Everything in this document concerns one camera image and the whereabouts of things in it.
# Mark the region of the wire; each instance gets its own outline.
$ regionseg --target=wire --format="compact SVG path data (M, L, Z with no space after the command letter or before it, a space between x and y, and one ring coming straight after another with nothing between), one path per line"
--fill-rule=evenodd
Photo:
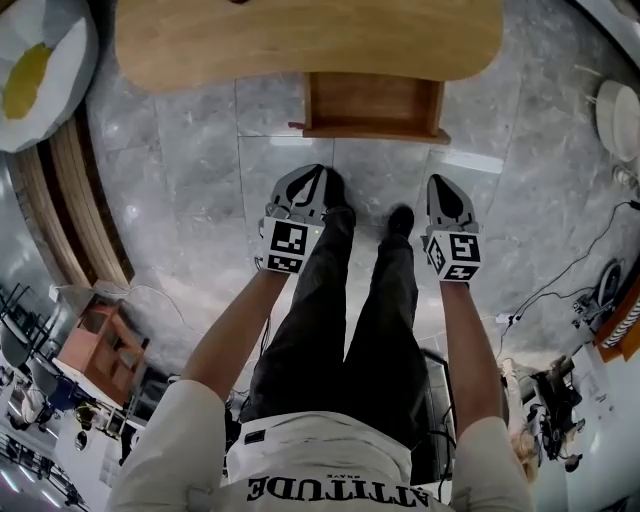
M180 321L182 322L182 325L184 325L190 331L193 331L196 334L199 334L200 336L204 336L203 332L201 332L201 331L199 331L197 329L194 329L193 327L191 327L187 323L187 321L184 319L184 316L182 315L182 312L180 311L180 308L176 305L174 300L171 297L169 297L169 295L167 295L166 293L161 292L160 290L156 290L155 288L153 288L153 287L151 287L149 285L146 285L146 284L138 284L138 285L134 286L133 288L129 288L128 290L118 286L117 284L113 284L113 283L109 283L109 284L111 286L113 286L114 288L117 288L118 290L122 290L122 293L110 292L110 291L102 290L102 289L96 290L95 288L92 291L94 291L94 292L96 292L98 294L112 295L114 297L128 297L133 291L135 291L135 290L137 290L139 288L146 288L147 290L154 291L157 294L162 295L163 297L166 297L167 299L169 299L169 302L171 302L171 305L173 306L173 309L175 309L176 313L178 313L178 316L180 317ZM56 290L63 290L63 289L66 289L66 288L79 288L79 287L76 286L76 285L73 285L73 284L66 284L66 285L63 285L63 286L56 286L55 287Z
M442 436L447 439L447 465L444 468L444 473L440 478L440 485L438 485L438 501L442 502L442 485L444 481L447 479L447 475L449 474L449 468L451 467L451 450L450 447L453 446L453 449L456 449L456 442L453 440L451 435L449 434L449 428L444 426L446 432L442 432L441 430L429 430L427 433L435 436Z
M587 249L587 252L585 254L583 254L582 256L580 256L578 259L573 260L562 272L560 272L560 274L558 274L551 281L549 281L547 284L545 284L542 288L540 288L538 291L536 291L533 295L531 295L529 298L527 298L527 300L525 300L518 307L518 309L513 314L512 318L520 316L520 319L522 319L522 316L524 315L525 311L527 309L529 309L530 306L535 304L542 297L548 297L549 295L556 295L557 297L560 297L561 299L566 299L566 298L571 297L572 295L575 295L576 293L579 293L579 292L584 291L584 290L587 289L587 288L583 288L581 290L576 290L574 293L571 293L571 294L566 295L566 296L561 296L561 295L558 295L557 293L554 293L554 292L538 295L540 292L542 292L542 291L546 290L547 288L549 288L549 286L551 286L553 283L557 282L562 276L564 276L567 272L569 272L569 270L571 270L574 265L576 265L577 263L580 263L581 261L586 259L591 254L591 250L596 245L596 243L598 243L609 232L609 230L611 229L611 225L613 224L613 219L615 218L618 209L621 208L622 206L624 206L625 204L630 205L630 206L633 207L631 201L624 201L624 202L618 203L616 206L614 206L614 208L613 208L613 210L611 212L611 217L609 218L609 223L607 224L607 227L604 229L604 231L602 233L600 233L600 235L598 235L593 240L593 242L591 242L591 245L589 245L589 248ZM498 359L500 357L500 354L502 354L502 348L503 348L503 345L504 345L504 337L505 337L505 335L507 334L507 332L509 331L509 329L511 328L512 325L513 325L513 323L510 323L507 326L507 328L504 330L504 332L502 333L502 336L500 336L500 349L498 351L498 354L496 355L496 359Z
M569 293L567 295L560 295L558 292L548 292L548 293L543 293L542 295L538 295L533 302L527 304L527 307L522 310L522 312L520 313L520 319L522 319L522 317L524 316L524 313L525 313L525 311L527 311L527 309L529 309L531 306L533 306L536 302L538 302L543 297L550 297L551 295L554 295L555 297L558 297L559 299L568 299L569 297L573 297L574 295L577 295L578 293L593 290L593 288L594 288L593 286L585 286L584 288L580 288L579 290L576 290L575 292ZM509 332L509 329L511 328L512 325L514 325L514 324L511 323L511 324L507 325L507 328L502 333L502 336L500 336L500 350L498 350L498 354L496 355L496 359L498 359L500 357L500 354L502 354L502 349L504 347L504 337L506 336L507 332Z
M447 410L444 412L444 414L442 415L442 419L440 420L440 423L442 425L444 425L444 420L447 418L447 414L449 414L449 412L451 411L451 409L453 409L453 404L451 404L449 407L447 407Z

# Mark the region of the electrical outlet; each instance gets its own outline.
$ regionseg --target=electrical outlet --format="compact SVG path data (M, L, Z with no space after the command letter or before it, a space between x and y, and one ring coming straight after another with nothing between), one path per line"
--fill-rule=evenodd
M58 296L60 295L60 290L58 290L58 288L56 288L55 285L50 285L49 286L49 298L53 301L53 302L58 302Z
M496 317L497 324L515 324L520 321L522 315L515 315L513 313L500 313Z

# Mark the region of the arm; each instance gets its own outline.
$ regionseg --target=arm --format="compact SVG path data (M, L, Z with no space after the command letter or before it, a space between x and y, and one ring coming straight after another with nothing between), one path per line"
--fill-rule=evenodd
M109 496L110 512L184 512L191 491L220 485L224 400L244 367L287 274L261 270L204 335L182 380L169 386Z
M469 288L442 282L440 290L460 437L478 420L502 417L500 373Z
M502 419L500 374L466 285L440 283L458 420L451 507L532 512L522 465Z
M200 382L226 400L288 277L259 271L204 335L182 378Z

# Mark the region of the white t-shirt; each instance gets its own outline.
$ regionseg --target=white t-shirt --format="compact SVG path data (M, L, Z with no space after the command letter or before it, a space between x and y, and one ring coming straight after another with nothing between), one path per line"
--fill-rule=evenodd
M127 458L107 509L533 511L524 472L499 418L481 420L460 437L451 508L408 485L405 447L343 415L309 412L243 425L229 451L229 483L221 486L224 451L224 403L200 383L179 381L169 387Z

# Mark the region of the wooden board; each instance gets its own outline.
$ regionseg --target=wooden board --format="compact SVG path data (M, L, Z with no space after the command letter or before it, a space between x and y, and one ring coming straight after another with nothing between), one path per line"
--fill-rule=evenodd
M92 267L98 278L126 288L133 267L102 193L82 116L81 108L47 143L71 221Z
M305 137L448 144L440 129L444 84L363 73L307 73Z
M55 178L55 171L46 156L44 161L46 169L36 146L16 154L33 216L66 281L91 288L97 279L95 271L71 225L64 201L57 196L55 185L47 183L45 172Z
M500 0L120 0L116 54L155 92L284 71L445 82L483 70Z

